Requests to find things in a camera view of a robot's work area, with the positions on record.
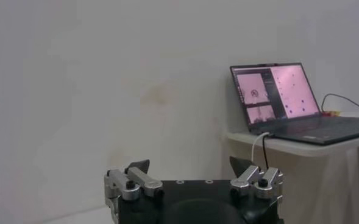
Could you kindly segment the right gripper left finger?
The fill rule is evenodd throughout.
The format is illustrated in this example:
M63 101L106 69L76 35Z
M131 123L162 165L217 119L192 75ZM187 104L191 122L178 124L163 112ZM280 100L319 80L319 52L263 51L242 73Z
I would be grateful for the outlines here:
M148 175L150 160L132 162L122 172L108 170L104 175L104 194L108 200L121 197L125 201L138 200L141 195L149 198L163 197L163 182Z

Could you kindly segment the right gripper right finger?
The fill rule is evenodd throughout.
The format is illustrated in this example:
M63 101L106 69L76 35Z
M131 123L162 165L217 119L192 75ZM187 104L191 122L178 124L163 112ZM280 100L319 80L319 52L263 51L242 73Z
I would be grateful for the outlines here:
M283 173L270 167L266 171L256 166L251 160L229 157L231 168L236 178L230 180L230 187L239 197L252 194L261 200L283 198Z

